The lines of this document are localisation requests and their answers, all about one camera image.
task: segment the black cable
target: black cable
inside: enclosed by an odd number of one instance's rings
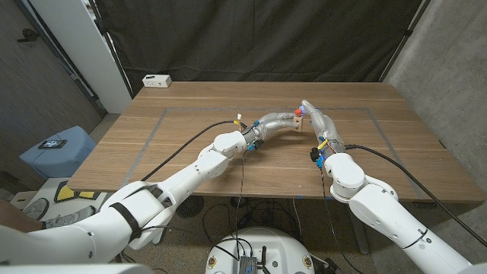
[[[187,145],[189,145],[192,141],[194,141],[196,138],[198,138],[201,134],[205,133],[207,130],[214,126],[218,126],[224,123],[234,123],[234,121],[221,121],[218,123],[214,123],[207,127],[206,129],[203,129],[200,133],[196,134],[194,137],[192,137],[188,142],[186,142],[184,145],[182,145],[176,152],[174,152],[166,161],[162,162],[162,164],[159,164],[158,167],[156,167],[153,171],[151,171],[149,174],[147,174],[144,178],[142,178],[141,181],[146,181],[148,178],[150,178],[152,175],[154,175],[158,170],[161,169],[165,164],[167,164],[169,161],[171,161],[178,153],[180,153]]]
[[[125,248],[122,250],[122,252],[120,252],[120,256],[128,263],[137,263],[131,256],[125,254]]]
[[[235,255],[233,255],[232,253],[230,253],[230,252],[226,251],[226,249],[224,249],[223,247],[219,247],[219,246],[215,246],[215,247],[216,247],[216,248],[218,248],[219,250],[221,250],[221,251],[225,252],[226,254],[228,254],[228,255],[232,256],[234,259],[236,259],[236,260],[237,260],[237,262],[239,262],[239,261],[240,261],[240,259],[236,258],[236,256],[235,256]]]
[[[217,206],[224,206],[226,209],[227,209],[227,216],[228,216],[228,226],[230,227],[230,230],[233,231],[234,228],[231,226],[231,220],[230,220],[230,208],[228,207],[228,205],[225,205],[225,204],[216,204],[212,207],[210,207],[208,210],[206,210],[205,214],[203,215],[203,218],[202,218],[202,225],[203,225],[203,231],[205,232],[205,235],[206,237],[208,238],[208,240],[210,241],[210,243],[212,243],[212,248],[213,247],[217,247],[218,244],[220,244],[221,242],[224,242],[224,241],[233,241],[233,240],[236,240],[237,242],[237,256],[240,258],[240,249],[238,247],[238,245],[240,245],[242,247],[242,250],[243,250],[243,255],[245,256],[245,248],[243,246],[243,244],[240,242],[240,241],[245,241],[247,244],[249,244],[248,241],[244,240],[244,239],[240,239],[240,238],[235,238],[233,236],[232,233],[230,233],[230,236],[232,236],[232,239],[225,239],[225,240],[222,240],[222,241],[219,241],[217,244],[213,244],[213,241],[212,239],[210,238],[209,234],[208,234],[208,231],[206,230],[206,225],[205,225],[205,218],[206,218],[206,215],[208,214],[208,212],[210,212],[210,210],[212,210],[213,208],[217,207]],[[229,251],[227,250],[224,250],[223,247],[217,247],[219,250],[223,250],[225,253],[227,254],[231,254]],[[250,254],[253,254],[253,249],[252,249],[252,246],[250,246]]]
[[[227,212],[228,212],[228,225],[230,226],[230,230],[231,231],[234,230],[234,228],[232,228],[232,226],[231,226],[230,209],[228,208],[228,205],[225,205],[225,204],[216,204],[216,205],[212,206],[211,208],[207,209],[206,212],[205,212],[205,214],[203,214],[202,224],[203,224],[203,231],[205,232],[206,237],[208,238],[208,240],[210,241],[210,243],[212,243],[212,245],[213,245],[213,241],[210,238],[210,236],[208,234],[208,231],[206,230],[205,218],[206,218],[206,214],[208,214],[208,212],[210,212],[210,210],[212,210],[213,208],[215,208],[217,206],[224,206],[227,209]]]
[[[421,188],[426,194],[428,194],[428,196],[430,196],[449,216],[451,216],[451,218],[453,218],[459,225],[461,225],[462,228],[465,228],[465,230],[468,231],[472,236],[474,236],[474,238],[477,239],[481,244],[483,244],[484,247],[487,247],[487,242],[483,238],[481,238],[477,233],[475,233],[475,231],[472,230],[472,228],[470,228],[468,225],[465,225],[465,223],[462,222],[462,220],[460,220],[450,210],[448,210],[446,208],[446,206],[444,206],[444,204],[438,198],[436,198],[433,195],[433,193],[431,193],[416,178],[414,178],[414,176],[410,172],[408,172],[407,169],[405,169],[402,165],[400,165],[395,160],[387,157],[386,155],[383,155],[379,151],[375,151],[372,148],[367,148],[367,147],[364,147],[361,145],[346,145],[345,146],[345,149],[356,149],[356,148],[360,148],[360,149],[363,149],[365,151],[369,151],[371,153],[374,153],[375,155],[388,160],[390,163],[394,164],[396,167],[398,167],[400,170],[402,170],[404,172],[404,174],[406,174],[417,186],[419,186],[419,188]]]
[[[240,179],[240,195],[238,196],[238,204],[237,204],[237,211],[235,212],[235,239],[238,242],[238,208],[240,207],[240,200],[242,199],[242,190],[244,188],[244,159],[247,150],[242,155],[242,179]]]
[[[137,237],[140,234],[142,234],[142,232],[147,231],[149,229],[153,229],[153,228],[168,228],[168,229],[173,229],[175,231],[182,231],[182,232],[186,232],[186,233],[189,233],[189,234],[194,234],[196,236],[202,236],[202,234],[199,234],[199,233],[196,233],[196,232],[192,232],[192,231],[188,231],[188,230],[182,229],[182,228],[172,227],[172,226],[169,226],[169,225],[152,225],[150,227],[141,229],[139,233],[137,233],[137,234],[134,235],[134,237]]]
[[[226,241],[233,241],[233,240],[239,240],[239,241],[246,242],[249,245],[249,247],[250,247],[250,256],[253,256],[253,248],[252,248],[252,245],[247,240],[245,240],[243,238],[223,239],[223,240],[219,241],[217,244],[224,243]]]
[[[360,274],[364,274],[362,273],[360,270],[358,270],[354,265],[352,265],[352,263],[350,263],[349,259],[347,259],[347,257],[345,256],[345,254],[343,253],[343,250],[342,248],[340,247],[339,243],[338,243],[338,240],[336,239],[336,235],[335,235],[335,229],[333,229],[333,223],[332,223],[332,217],[331,217],[331,214],[329,213],[329,209],[328,209],[328,202],[326,201],[326,194],[325,194],[325,179],[323,178],[323,170],[320,168],[321,170],[321,182],[323,183],[323,198],[325,198],[325,206],[326,206],[326,212],[328,213],[328,221],[329,221],[329,226],[332,228],[332,233],[333,233],[333,238],[335,239],[335,244],[336,244],[336,247],[338,247],[338,250],[340,251],[340,253],[342,254],[343,256],[343,259],[345,259],[345,261],[358,273]]]
[[[289,230],[286,230],[282,227],[279,227],[278,225],[274,223],[272,223],[272,226],[274,228],[277,228],[281,231],[285,231],[286,233],[288,234],[292,234],[294,235],[294,238],[297,239],[298,241],[300,240],[300,235],[299,235],[299,228],[298,228],[298,223],[296,222],[296,219],[294,218],[294,216],[284,208],[284,206],[280,203],[280,202],[275,202],[274,200],[268,200],[268,199],[250,199],[249,202],[258,202],[256,205],[248,205],[247,207],[247,215],[250,217],[250,220],[256,222],[257,224],[261,225],[261,224],[265,224],[265,225],[269,225],[269,223],[266,223],[265,221],[260,221],[256,218],[253,217],[254,215],[254,212],[255,211],[271,211],[271,212],[274,212],[274,211],[282,211],[285,213],[285,215],[288,217],[288,220],[289,220],[289,224],[290,224],[290,227],[291,227],[291,231]],[[275,204],[277,204],[280,209],[277,209],[276,207],[274,208],[271,208],[271,205],[274,207]],[[265,205],[266,207],[264,209],[261,209],[259,206],[261,205]]]

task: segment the wooden table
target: wooden table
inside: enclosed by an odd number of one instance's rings
[[[346,144],[368,146],[396,159],[439,199],[485,199],[484,192],[397,90],[384,83],[173,82],[169,88],[142,88],[68,186],[74,190],[117,191],[142,179],[212,123],[235,119],[241,113],[250,125],[267,113],[291,112],[302,99],[333,119]],[[317,140],[308,122],[306,116],[303,132],[282,130],[261,149],[246,154],[244,196],[323,198],[320,172],[309,156]],[[234,130],[238,130],[234,124],[210,129],[149,181],[168,178],[192,163],[216,135]],[[429,200],[384,159],[366,151],[349,153],[366,174],[388,182],[402,201]],[[241,162],[241,155],[237,155],[225,173],[204,182],[195,194],[238,196]],[[326,177],[326,184],[331,183]]]

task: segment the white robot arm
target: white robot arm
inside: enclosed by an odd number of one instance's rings
[[[160,183],[134,182],[114,193],[99,213],[60,228],[22,233],[0,226],[0,263],[107,263],[127,245],[161,235],[177,206],[205,180],[224,172],[235,152],[257,149],[278,129],[297,127],[293,113],[271,113],[242,132],[218,135],[196,161]]]
[[[352,156],[343,153],[343,141],[328,116],[305,100],[302,105],[318,141],[329,144],[316,161],[333,178],[330,192],[336,200],[348,203],[358,219],[396,243],[425,273],[459,273],[472,265],[404,209],[389,184],[365,175]]]

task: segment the metal frame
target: metal frame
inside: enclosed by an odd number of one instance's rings
[[[69,58],[68,54],[62,48],[61,44],[59,44],[57,39],[51,33],[41,16],[39,16],[34,6],[32,6],[29,0],[27,0],[27,3],[34,12],[34,14],[31,14],[29,8],[27,8],[27,6],[21,0],[14,0],[14,2],[19,7],[22,14],[24,14],[25,18],[32,25],[32,27],[42,38],[44,43],[49,47],[54,56],[59,60],[62,67],[66,70],[66,72],[68,72],[69,76],[78,86],[82,94],[88,99],[91,106],[97,111],[98,115],[100,115],[100,117],[102,118],[105,117],[105,115],[107,114],[107,110],[105,110],[105,108],[99,101],[98,95],[93,91],[86,79],[84,79],[83,75],[79,72],[76,65]]]
[[[399,43],[399,45],[398,45],[396,51],[394,52],[393,56],[390,58],[389,62],[387,63],[386,68],[384,69],[384,71],[380,75],[379,82],[384,81],[384,79],[387,76],[387,73],[389,73],[389,70],[393,67],[394,62],[397,59],[397,56],[399,56],[399,54],[401,53],[401,50],[403,50],[404,45],[406,45],[406,42],[408,41],[409,37],[411,36],[412,32],[414,31],[414,28],[416,27],[416,25],[418,24],[419,19],[421,19],[421,16],[425,13],[425,10],[428,7],[430,1],[431,0],[423,0],[422,5],[420,6],[418,11],[416,12],[414,17],[412,18],[411,24],[409,24],[408,29],[404,33],[403,39],[401,40],[401,42]]]

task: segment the black curtain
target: black curtain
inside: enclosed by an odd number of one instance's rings
[[[99,0],[134,92],[174,81],[378,81],[421,0]]]

